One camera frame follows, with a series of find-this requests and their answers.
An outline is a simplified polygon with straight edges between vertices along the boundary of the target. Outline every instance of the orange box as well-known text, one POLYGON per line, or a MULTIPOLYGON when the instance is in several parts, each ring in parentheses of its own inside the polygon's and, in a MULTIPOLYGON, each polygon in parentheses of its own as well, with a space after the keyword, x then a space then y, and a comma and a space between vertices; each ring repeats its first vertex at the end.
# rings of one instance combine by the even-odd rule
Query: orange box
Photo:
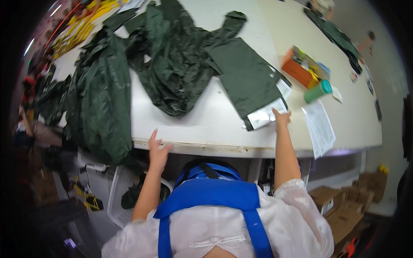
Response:
POLYGON ((291 75, 299 83, 304 85, 307 89, 311 89, 318 84, 318 79, 313 76, 308 70, 304 69, 300 64, 295 62, 292 58, 296 56, 305 61, 308 66, 315 68, 315 73, 320 80, 330 80, 328 73, 318 65, 311 57, 300 51, 296 46, 292 46, 284 56, 281 69, 287 74, 291 75))

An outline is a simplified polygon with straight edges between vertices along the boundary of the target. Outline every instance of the fluorescent light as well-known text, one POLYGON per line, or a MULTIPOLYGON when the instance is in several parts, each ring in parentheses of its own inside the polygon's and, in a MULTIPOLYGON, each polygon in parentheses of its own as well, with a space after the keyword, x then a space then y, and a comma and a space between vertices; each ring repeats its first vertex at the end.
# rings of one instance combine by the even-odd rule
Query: fluorescent light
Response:
POLYGON ((55 6, 56 3, 57 1, 54 4, 52 4, 52 6, 47 11, 50 11, 53 8, 53 6, 55 6))
POLYGON ((23 55, 23 56, 26 55, 28 49, 31 47, 31 44, 33 44, 33 42, 34 42, 34 39, 31 40, 31 42, 30 42, 30 44, 28 45, 28 47, 27 47, 27 49, 26 49, 26 52, 24 52, 24 55, 23 55))
POLYGON ((59 6, 56 8, 56 10, 55 10, 54 12, 52 12, 52 14, 50 15, 50 17, 52 17, 52 15, 54 15, 55 12, 57 11, 57 9, 59 9, 61 6, 62 6, 62 5, 59 5, 59 6))

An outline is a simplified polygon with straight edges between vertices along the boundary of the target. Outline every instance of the white blouse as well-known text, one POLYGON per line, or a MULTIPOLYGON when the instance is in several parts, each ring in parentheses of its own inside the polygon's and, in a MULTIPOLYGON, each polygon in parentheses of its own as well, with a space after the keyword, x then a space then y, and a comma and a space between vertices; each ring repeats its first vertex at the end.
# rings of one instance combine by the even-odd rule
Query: white blouse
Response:
MULTIPOLYGON (((334 251, 330 225, 320 215, 304 182, 282 184, 274 197, 258 187, 258 214, 274 257, 329 258, 334 251)), ((102 257, 157 257, 159 219, 151 211, 146 221, 136 220, 120 230, 102 248, 102 257)), ((174 258, 201 258, 214 246, 238 258, 255 257, 242 211, 222 206, 195 206, 170 216, 174 258)))

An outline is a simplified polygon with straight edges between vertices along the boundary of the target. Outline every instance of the brown pants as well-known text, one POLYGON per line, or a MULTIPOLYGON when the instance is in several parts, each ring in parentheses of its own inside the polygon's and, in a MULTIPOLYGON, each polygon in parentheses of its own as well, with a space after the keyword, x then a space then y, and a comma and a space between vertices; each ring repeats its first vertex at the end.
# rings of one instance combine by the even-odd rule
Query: brown pants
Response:
POLYGON ((52 129, 45 126, 39 121, 30 121, 31 129, 33 130, 34 139, 37 144, 62 146, 62 138, 58 136, 52 129))

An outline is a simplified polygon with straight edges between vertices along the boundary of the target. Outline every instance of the white table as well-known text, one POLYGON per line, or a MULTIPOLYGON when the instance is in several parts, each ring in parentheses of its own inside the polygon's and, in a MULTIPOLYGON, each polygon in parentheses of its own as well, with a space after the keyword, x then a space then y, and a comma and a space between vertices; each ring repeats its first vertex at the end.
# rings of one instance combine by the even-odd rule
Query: white table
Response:
MULTIPOLYGON (((331 154, 360 151, 382 144, 381 124, 377 119, 372 96, 361 74, 356 83, 347 56, 307 18, 303 6, 292 0, 181 0, 196 26, 207 30, 220 28, 225 13, 236 10, 246 14, 248 22, 239 36, 279 71, 283 55, 295 45, 331 70, 331 84, 339 89, 344 104, 331 95, 321 98, 330 118, 336 141, 331 154)), ((112 12, 100 17, 102 22, 112 12)), ((101 28, 97 24, 93 31, 101 28)), ((79 47, 57 60, 55 78, 63 80, 74 72, 79 47)), ((220 80, 213 77, 194 109, 186 116, 170 117, 154 106, 137 74, 131 74, 131 130, 135 148, 147 149, 147 141, 155 128, 163 142, 173 144, 171 152, 204 156, 240 158, 273 158, 275 125, 269 124, 248 132, 220 80)), ((292 83, 293 93, 287 100, 292 111, 289 131, 298 157, 313 155, 311 139, 301 108, 306 105, 306 90, 284 73, 292 83)))

